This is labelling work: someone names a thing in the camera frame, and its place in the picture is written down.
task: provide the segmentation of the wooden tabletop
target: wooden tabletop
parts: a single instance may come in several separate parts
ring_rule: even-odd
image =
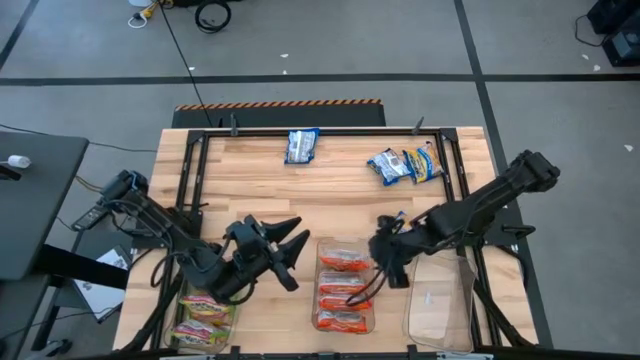
[[[469,188],[474,191],[495,177],[491,156],[481,127],[457,130]],[[160,140],[149,196],[167,207],[175,204],[187,132],[164,130]],[[303,221],[291,236],[303,229],[311,231],[296,269],[291,271],[300,288],[287,292],[273,274],[262,275],[253,297],[240,307],[231,345],[241,346],[241,351],[246,353],[403,352],[414,340],[420,341],[416,334],[436,336],[446,330],[450,338],[446,346],[461,351],[470,349],[468,325],[458,321],[464,318],[460,314],[468,311],[464,301],[458,297],[452,300],[453,305],[443,307],[437,291],[433,293],[434,298],[429,299],[417,293],[424,291],[425,286],[443,280],[442,272],[432,271],[434,263],[429,262],[438,259],[430,260],[426,256],[417,265],[413,296],[409,290],[392,290],[385,286],[375,298],[376,325],[370,334],[320,332],[311,324],[319,241],[366,241],[376,229],[377,216],[395,215],[402,210],[412,218],[446,201],[439,179],[419,185],[402,179],[398,184],[384,187],[381,178],[365,166],[369,158],[389,147],[400,152],[419,147],[426,140],[430,140],[428,136],[321,135],[316,158],[308,165],[294,166],[283,164],[286,138],[221,137],[210,140],[202,192],[202,202],[209,203],[202,208],[204,240],[221,241],[227,225],[248,214],[265,222],[301,216]],[[449,145],[446,152],[452,163]],[[198,153],[196,148],[192,173],[197,167]],[[459,196],[456,177],[452,178],[456,196]],[[186,199],[191,198],[195,176],[190,179],[192,183]],[[495,302],[525,338],[536,342],[517,260],[493,248],[483,251]],[[132,269],[114,349],[126,345],[153,310],[158,289],[150,287],[149,277],[164,255],[164,251],[153,251]],[[476,307],[483,341],[487,343],[484,311],[478,301]],[[172,311],[169,311],[165,328],[171,326],[172,319]],[[438,324],[443,321],[453,325],[442,329]],[[435,350],[420,344],[418,349]]]

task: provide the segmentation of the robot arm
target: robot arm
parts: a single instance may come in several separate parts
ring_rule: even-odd
[[[551,189],[559,176],[560,170],[542,154],[525,150],[504,174],[466,199],[435,206],[411,220],[409,231],[400,232],[402,220],[379,217],[376,235],[369,240],[371,257],[385,272],[391,288],[409,287],[404,265],[415,256],[475,244],[498,210],[522,193]]]
[[[186,280],[206,290],[222,304],[234,304],[232,296],[245,286],[252,293],[256,279],[265,271],[273,271],[288,291],[298,288],[287,269],[295,266],[300,251],[309,238],[305,230],[292,240],[282,240],[300,223],[293,218],[278,224],[258,223],[249,215],[244,223],[236,221],[226,229],[225,244],[207,243],[189,232],[193,226],[176,209],[165,209],[147,196],[146,179],[134,171],[122,171],[101,191],[99,204],[116,213],[126,213],[137,219],[152,237],[160,239],[168,248],[167,261],[176,259]],[[230,260],[222,258],[229,243],[237,249]]]

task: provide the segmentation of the blue snack bag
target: blue snack bag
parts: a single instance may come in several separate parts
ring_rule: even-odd
[[[367,161],[378,175],[382,175],[382,184],[389,186],[395,184],[401,177],[410,174],[407,165],[404,164],[398,154],[391,149],[387,149]]]
[[[290,130],[285,164],[308,164],[315,156],[320,129]]]

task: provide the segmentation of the chip bag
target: chip bag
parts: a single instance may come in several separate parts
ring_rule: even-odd
[[[359,312],[320,310],[317,327],[321,330],[345,333],[367,332],[365,317]]]
[[[187,320],[173,329],[173,336],[190,345],[223,344],[229,337],[229,327],[203,324],[197,320]]]
[[[349,310],[367,310],[371,309],[373,303],[367,300],[355,306],[348,306],[347,300],[351,297],[348,294],[326,294],[321,295],[318,300],[318,307],[324,310],[332,311],[349,311]],[[351,302],[355,303],[364,298],[364,295],[356,296]]]
[[[414,184],[429,181],[442,174],[438,152],[430,141],[416,150],[403,150]]]
[[[320,129],[289,131],[289,144],[284,157],[285,164],[308,164],[315,157]]]
[[[404,162],[402,162],[398,154],[391,149],[387,149],[372,157],[367,161],[367,165],[378,175],[382,175],[382,184],[384,186],[393,185],[397,183],[401,177],[410,174],[409,169]]]
[[[233,306],[218,304],[208,295],[186,295],[180,298],[180,304],[189,309],[191,318],[214,325],[231,325]]]
[[[369,268],[369,256],[359,251],[325,248],[320,251],[320,261],[339,271],[363,271]]]
[[[364,279],[354,272],[323,271],[318,279],[321,294],[355,294],[364,287]]]

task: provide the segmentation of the yellow package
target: yellow package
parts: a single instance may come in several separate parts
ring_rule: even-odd
[[[403,150],[402,153],[414,184],[429,181],[442,174],[438,152],[430,141],[416,150]]]

